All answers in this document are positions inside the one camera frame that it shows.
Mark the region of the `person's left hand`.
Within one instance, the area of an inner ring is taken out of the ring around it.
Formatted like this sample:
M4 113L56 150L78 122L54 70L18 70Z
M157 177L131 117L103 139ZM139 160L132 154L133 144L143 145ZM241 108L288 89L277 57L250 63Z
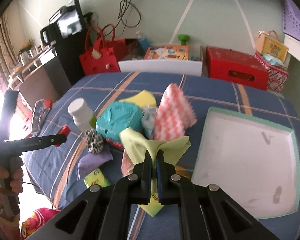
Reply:
M23 166L23 161L20 157L15 157L12 159L12 161L17 165L17 169L11 176L12 180L10 181L10 187L13 193L20 194L23 191L22 183L23 183L24 174L21 168ZM0 166L0 179L7 179L9 177L10 177L10 173L2 166ZM0 210L2 208L3 208L3 204L0 198Z

